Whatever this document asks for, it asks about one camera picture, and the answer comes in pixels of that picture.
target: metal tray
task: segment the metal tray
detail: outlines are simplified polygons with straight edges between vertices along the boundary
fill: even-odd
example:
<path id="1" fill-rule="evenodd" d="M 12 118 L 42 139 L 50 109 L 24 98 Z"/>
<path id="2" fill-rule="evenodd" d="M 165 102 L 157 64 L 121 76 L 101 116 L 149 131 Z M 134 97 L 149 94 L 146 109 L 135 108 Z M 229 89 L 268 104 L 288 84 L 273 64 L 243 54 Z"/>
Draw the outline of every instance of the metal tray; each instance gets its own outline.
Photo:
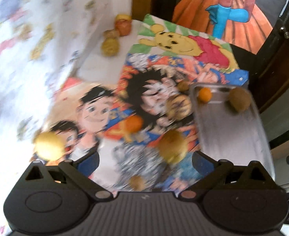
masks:
<path id="1" fill-rule="evenodd" d="M 211 89 L 208 104 L 197 100 L 202 87 Z M 250 107 L 237 113 L 228 102 L 229 91 L 237 86 L 195 83 L 190 87 L 194 119 L 201 151 L 215 160 L 227 159 L 234 165 L 248 165 L 252 160 L 262 163 L 275 180 L 270 148 L 259 112 L 252 98 Z"/>

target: tangerine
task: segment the tangerine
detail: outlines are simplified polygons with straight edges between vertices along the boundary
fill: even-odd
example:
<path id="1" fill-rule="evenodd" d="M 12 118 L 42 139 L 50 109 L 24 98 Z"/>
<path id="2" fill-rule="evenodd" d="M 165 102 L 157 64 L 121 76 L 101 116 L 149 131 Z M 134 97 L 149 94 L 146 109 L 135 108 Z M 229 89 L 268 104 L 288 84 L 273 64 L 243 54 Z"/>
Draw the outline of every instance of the tangerine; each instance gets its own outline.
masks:
<path id="1" fill-rule="evenodd" d="M 198 99 L 203 103 L 208 103 L 212 98 L 211 90 L 207 87 L 201 88 L 198 94 Z"/>
<path id="2" fill-rule="evenodd" d="M 142 129 L 143 119 L 139 115 L 132 115 L 125 119 L 125 129 L 129 133 L 136 133 Z"/>

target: orange dress painting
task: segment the orange dress painting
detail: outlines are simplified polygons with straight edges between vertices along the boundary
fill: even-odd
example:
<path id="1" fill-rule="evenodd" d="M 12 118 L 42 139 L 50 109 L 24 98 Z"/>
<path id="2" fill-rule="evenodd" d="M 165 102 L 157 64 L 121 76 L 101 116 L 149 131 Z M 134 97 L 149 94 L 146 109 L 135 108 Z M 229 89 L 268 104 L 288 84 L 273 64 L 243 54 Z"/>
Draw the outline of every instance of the orange dress painting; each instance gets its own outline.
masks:
<path id="1" fill-rule="evenodd" d="M 272 26 L 255 0 L 181 0 L 175 7 L 172 21 L 178 25 L 212 35 L 215 22 L 208 8 L 222 5 L 231 9 L 245 9 L 248 20 L 237 22 L 228 19 L 221 39 L 257 54 L 269 36 Z"/>

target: white table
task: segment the white table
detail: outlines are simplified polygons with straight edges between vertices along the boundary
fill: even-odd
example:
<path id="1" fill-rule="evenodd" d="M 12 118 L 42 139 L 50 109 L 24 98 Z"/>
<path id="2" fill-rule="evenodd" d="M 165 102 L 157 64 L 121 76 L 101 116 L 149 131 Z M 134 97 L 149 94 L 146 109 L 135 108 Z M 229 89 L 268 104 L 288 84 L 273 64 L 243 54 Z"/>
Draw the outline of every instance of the white table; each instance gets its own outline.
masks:
<path id="1" fill-rule="evenodd" d="M 101 37 L 78 70 L 77 76 L 88 82 L 116 84 L 119 80 L 126 54 L 130 47 L 137 42 L 137 33 L 141 23 L 141 21 L 133 20 L 131 33 L 119 38 L 120 50 L 116 56 L 105 57 L 102 55 L 100 47 L 104 38 Z"/>

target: toy fruit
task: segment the toy fruit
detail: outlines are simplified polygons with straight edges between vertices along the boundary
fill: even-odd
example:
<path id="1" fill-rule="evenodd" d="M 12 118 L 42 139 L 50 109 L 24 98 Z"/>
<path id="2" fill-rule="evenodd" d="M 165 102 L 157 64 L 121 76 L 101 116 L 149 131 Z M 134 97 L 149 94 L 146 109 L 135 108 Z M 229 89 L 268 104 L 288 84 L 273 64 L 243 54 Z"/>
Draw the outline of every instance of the toy fruit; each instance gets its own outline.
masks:
<path id="1" fill-rule="evenodd" d="M 191 100 L 187 95 L 173 95 L 166 100 L 166 115 L 181 120 L 191 113 Z"/>
<path id="2" fill-rule="evenodd" d="M 137 192 L 141 192 L 145 189 L 145 182 L 141 176 L 132 176 L 129 179 L 129 186 Z"/>
<path id="3" fill-rule="evenodd" d="M 201 88 L 201 90 L 198 93 L 198 99 L 203 103 L 208 103 L 212 98 L 212 93 L 209 88 Z"/>
<path id="4" fill-rule="evenodd" d="M 34 150 L 44 160 L 58 160 L 65 154 L 66 142 L 54 132 L 42 132 L 34 140 Z"/>
<path id="5" fill-rule="evenodd" d="M 241 87 L 230 90 L 228 100 L 237 112 L 244 112 L 251 103 L 250 93 Z"/>
<path id="6" fill-rule="evenodd" d="M 185 92 L 189 90 L 189 82 L 186 80 L 182 80 L 177 84 L 177 88 L 180 92 Z"/>
<path id="7" fill-rule="evenodd" d="M 104 42 L 102 43 L 101 50 L 104 56 L 115 56 L 119 51 L 118 37 L 119 33 L 116 30 L 106 30 L 104 33 Z"/>
<path id="8" fill-rule="evenodd" d="M 158 142 L 160 156 L 169 164 L 179 163 L 188 152 L 184 136 L 177 130 L 168 130 Z"/>
<path id="9" fill-rule="evenodd" d="M 129 133 L 136 133 L 142 129 L 143 123 L 143 119 L 134 114 L 125 119 L 125 130 Z"/>
<path id="10" fill-rule="evenodd" d="M 129 35 L 131 32 L 132 20 L 129 15 L 118 14 L 115 18 L 115 29 L 119 31 L 120 36 Z"/>

